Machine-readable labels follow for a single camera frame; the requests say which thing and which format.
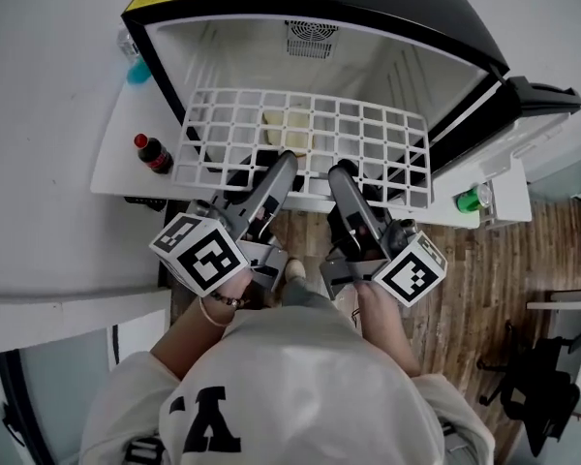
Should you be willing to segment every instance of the white wall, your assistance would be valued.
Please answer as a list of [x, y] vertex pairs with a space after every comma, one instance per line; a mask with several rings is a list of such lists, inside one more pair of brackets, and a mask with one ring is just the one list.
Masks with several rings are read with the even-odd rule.
[[137, 352], [148, 352], [170, 326], [170, 301], [165, 310], [157, 310], [118, 326], [118, 361]]
[[162, 214], [88, 189], [127, 73], [129, 1], [0, 0], [0, 295], [156, 282]]
[[106, 330], [20, 354], [32, 409], [54, 461], [77, 455], [88, 412], [109, 375]]
[[[581, 0], [469, 0], [514, 76], [581, 95]], [[558, 138], [524, 159], [528, 180], [581, 159], [581, 111]]]
[[[0, 301], [0, 352], [77, 336], [112, 327], [158, 310], [169, 310], [170, 290], [137, 288], [109, 296], [53, 296], [51, 301], [22, 298], [20, 302]], [[142, 337], [150, 339], [159, 333]]]

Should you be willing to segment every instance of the person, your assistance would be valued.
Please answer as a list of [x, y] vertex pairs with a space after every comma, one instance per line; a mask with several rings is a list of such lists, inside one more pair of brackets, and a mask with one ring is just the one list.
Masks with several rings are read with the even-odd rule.
[[[306, 288], [300, 261], [285, 273], [282, 308], [199, 299], [150, 353], [119, 363], [80, 463], [493, 463], [495, 441], [463, 396], [421, 375], [393, 297], [355, 284], [359, 334]], [[243, 269], [217, 293], [237, 297], [251, 280]]]

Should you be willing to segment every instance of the wooden floor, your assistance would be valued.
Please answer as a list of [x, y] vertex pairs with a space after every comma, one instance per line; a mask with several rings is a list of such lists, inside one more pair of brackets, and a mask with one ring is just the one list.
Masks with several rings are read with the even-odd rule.
[[[422, 227], [448, 260], [446, 278], [403, 312], [405, 331], [425, 373], [443, 373], [495, 434], [498, 463], [518, 430], [501, 410], [477, 404], [499, 380], [475, 368], [505, 361], [505, 321], [536, 339], [546, 313], [526, 312], [527, 301], [547, 292], [581, 289], [581, 203], [534, 204], [534, 220], [497, 231]], [[330, 248], [325, 215], [282, 212], [272, 231], [290, 255], [303, 260], [311, 286], [324, 293], [319, 264]]]

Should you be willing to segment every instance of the human hand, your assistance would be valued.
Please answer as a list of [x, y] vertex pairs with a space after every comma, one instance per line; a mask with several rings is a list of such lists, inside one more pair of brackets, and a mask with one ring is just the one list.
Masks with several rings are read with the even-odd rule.
[[374, 281], [361, 281], [354, 284], [360, 300], [374, 303], [376, 301], [392, 303], [398, 308], [398, 301], [388, 293], [380, 284]]
[[375, 282], [355, 283], [366, 341], [386, 352], [409, 375], [420, 375], [420, 365], [403, 328], [398, 301]]
[[253, 277], [254, 274], [250, 267], [242, 268], [216, 291], [220, 295], [228, 298], [240, 298], [252, 282]]

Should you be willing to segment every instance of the fridge vent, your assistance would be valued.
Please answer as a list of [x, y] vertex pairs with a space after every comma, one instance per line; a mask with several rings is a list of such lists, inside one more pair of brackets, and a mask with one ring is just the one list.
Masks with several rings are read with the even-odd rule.
[[328, 171], [353, 162], [372, 206], [427, 208], [432, 201], [425, 119], [416, 113], [355, 100], [289, 91], [199, 88], [188, 106], [174, 157], [172, 182], [248, 191], [264, 160], [285, 149], [298, 158], [304, 184], [289, 195], [332, 201]]
[[287, 52], [294, 57], [326, 59], [335, 48], [338, 26], [318, 22], [287, 22]]

